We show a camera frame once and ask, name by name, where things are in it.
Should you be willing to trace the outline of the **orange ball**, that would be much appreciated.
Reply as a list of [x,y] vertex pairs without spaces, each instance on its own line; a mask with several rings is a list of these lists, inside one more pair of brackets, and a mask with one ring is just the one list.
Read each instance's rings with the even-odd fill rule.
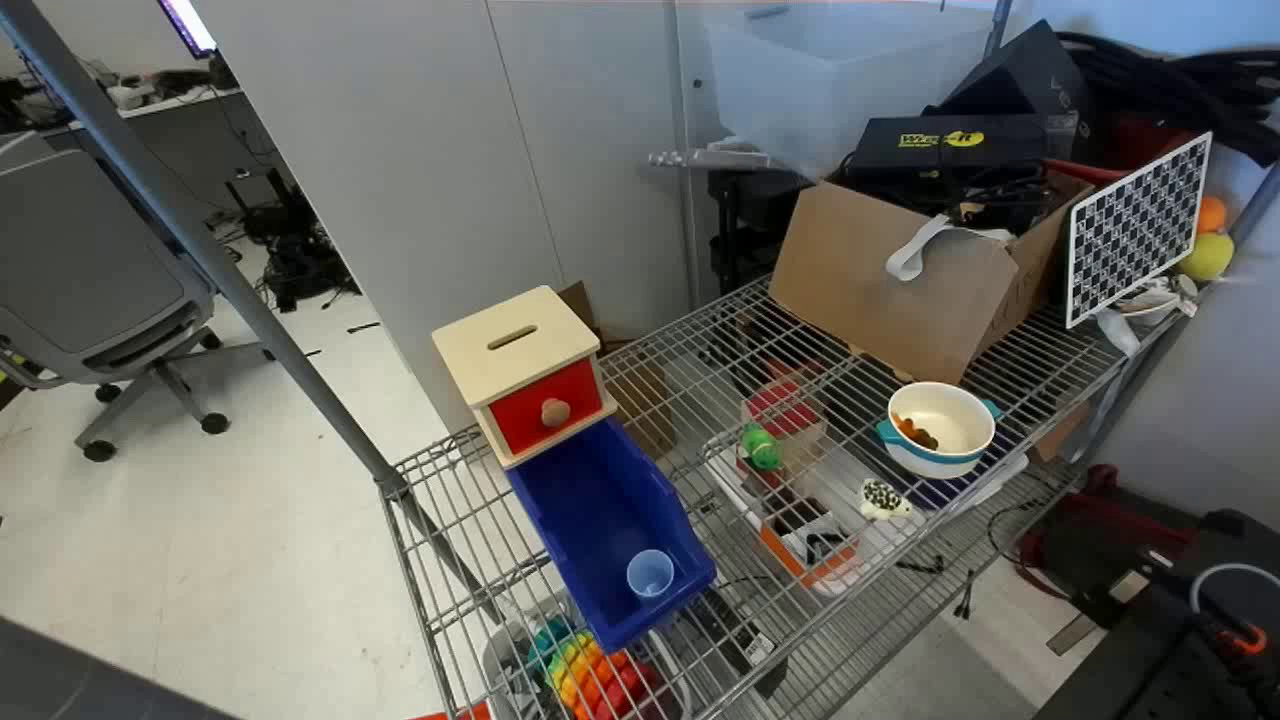
[[1221,196],[1203,196],[1195,233],[1223,233],[1223,223],[1228,223],[1228,203]]

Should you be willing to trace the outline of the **grey metal pole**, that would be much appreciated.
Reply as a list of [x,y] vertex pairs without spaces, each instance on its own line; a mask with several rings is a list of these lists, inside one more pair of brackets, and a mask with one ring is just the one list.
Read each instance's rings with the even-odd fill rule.
[[128,126],[116,104],[87,80],[74,52],[36,6],[36,0],[0,0],[2,36],[36,62],[40,80],[62,100],[62,109],[82,122],[101,155],[128,182],[128,193],[162,223],[162,233],[194,259],[194,266],[215,285],[215,290],[238,312],[257,340],[280,358],[311,408],[333,425],[333,432],[350,449],[350,454],[370,470],[376,489],[419,527],[435,558],[470,591],[470,601],[498,618],[495,601],[479,586],[479,574],[449,545],[443,527],[419,509],[408,479],[360,429],[349,403],[317,371],[286,327],[269,312],[250,285],[237,273],[226,253],[212,233],[180,203],[177,182],[144,139]]

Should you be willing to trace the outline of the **red object under shelf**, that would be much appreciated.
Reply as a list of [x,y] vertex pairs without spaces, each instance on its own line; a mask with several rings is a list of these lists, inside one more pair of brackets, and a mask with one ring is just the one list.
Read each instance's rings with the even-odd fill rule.
[[800,434],[824,419],[819,403],[794,378],[768,378],[744,410],[775,440]]

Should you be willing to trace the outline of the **small brown toy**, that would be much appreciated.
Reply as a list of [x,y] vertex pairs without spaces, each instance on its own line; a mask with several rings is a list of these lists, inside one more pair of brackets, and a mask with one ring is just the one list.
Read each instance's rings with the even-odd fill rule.
[[913,414],[896,414],[896,429],[918,449],[940,449],[940,440],[927,429],[918,429]]

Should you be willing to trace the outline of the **small clear plastic cup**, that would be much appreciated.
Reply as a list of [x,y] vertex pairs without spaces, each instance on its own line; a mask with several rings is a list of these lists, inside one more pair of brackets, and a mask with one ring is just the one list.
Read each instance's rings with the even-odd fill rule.
[[660,601],[677,582],[677,558],[660,549],[643,549],[628,558],[624,582],[641,601]]

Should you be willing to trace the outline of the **clear plastic storage tub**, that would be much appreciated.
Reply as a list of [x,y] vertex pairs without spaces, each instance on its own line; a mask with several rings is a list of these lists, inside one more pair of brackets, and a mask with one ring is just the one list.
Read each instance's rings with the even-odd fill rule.
[[874,116],[916,116],[981,61],[987,16],[936,5],[760,5],[707,13],[718,126],[826,177]]

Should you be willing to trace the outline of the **grey office chair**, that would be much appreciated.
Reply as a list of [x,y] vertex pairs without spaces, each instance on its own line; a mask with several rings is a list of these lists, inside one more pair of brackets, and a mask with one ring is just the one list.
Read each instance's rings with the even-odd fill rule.
[[150,386],[206,434],[226,432],[188,367],[243,352],[269,355],[212,332],[212,285],[90,151],[36,130],[0,146],[0,367],[31,390],[97,386],[101,414],[74,434],[90,462],[116,454],[110,425]]

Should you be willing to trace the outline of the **green toy ball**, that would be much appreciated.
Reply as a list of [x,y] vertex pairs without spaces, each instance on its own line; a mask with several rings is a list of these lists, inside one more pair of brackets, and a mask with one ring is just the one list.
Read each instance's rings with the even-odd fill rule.
[[775,470],[780,466],[780,443],[760,425],[746,425],[741,432],[741,453],[754,470]]

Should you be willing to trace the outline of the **rainbow stacking toy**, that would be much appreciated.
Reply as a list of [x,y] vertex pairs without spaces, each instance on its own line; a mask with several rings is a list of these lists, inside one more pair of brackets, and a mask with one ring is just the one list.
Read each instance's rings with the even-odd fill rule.
[[660,705],[663,674],[631,653],[603,653],[568,615],[543,618],[523,653],[523,667],[573,720],[631,720]]

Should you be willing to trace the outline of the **yellow tennis ball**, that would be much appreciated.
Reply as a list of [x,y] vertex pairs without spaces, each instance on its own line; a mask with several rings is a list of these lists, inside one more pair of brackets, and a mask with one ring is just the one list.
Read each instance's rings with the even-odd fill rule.
[[1178,259],[1178,273],[1195,285],[1210,285],[1228,273],[1237,238],[1228,233],[1203,233],[1193,253]]

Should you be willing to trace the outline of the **wooden box red drawer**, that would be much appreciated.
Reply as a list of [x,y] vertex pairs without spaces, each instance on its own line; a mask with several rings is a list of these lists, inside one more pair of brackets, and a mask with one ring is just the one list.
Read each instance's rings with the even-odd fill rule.
[[430,342],[505,466],[614,410],[598,336],[549,285],[435,327]]

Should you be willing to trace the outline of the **orange white tray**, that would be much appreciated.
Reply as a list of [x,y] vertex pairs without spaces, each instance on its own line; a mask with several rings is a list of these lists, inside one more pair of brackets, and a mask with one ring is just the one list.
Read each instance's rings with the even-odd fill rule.
[[856,563],[856,530],[816,494],[768,494],[754,541],[807,586],[819,586]]

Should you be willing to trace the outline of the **black box yellow logo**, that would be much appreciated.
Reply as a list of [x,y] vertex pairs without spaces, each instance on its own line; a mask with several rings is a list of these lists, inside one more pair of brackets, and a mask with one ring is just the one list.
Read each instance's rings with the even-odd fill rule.
[[1025,168],[1049,151],[1034,116],[874,116],[844,155],[847,172]]

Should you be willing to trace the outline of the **blue plastic bin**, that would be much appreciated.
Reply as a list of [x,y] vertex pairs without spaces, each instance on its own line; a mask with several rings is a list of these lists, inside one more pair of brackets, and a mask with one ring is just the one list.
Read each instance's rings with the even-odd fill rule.
[[[673,489],[620,419],[508,470],[534,535],[598,647],[614,653],[695,601],[714,563]],[[635,591],[628,569],[641,552],[663,552],[673,580]]]

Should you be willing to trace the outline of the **white bowl blue rim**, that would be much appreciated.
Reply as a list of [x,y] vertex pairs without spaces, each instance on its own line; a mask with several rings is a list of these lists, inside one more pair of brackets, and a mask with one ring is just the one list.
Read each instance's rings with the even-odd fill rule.
[[[918,429],[927,429],[940,440],[940,449],[913,443],[896,429],[896,414],[913,414]],[[874,440],[913,474],[958,479],[991,449],[995,425],[1000,425],[1000,408],[991,399],[981,399],[958,385],[913,378],[884,399],[884,414],[874,419]]]

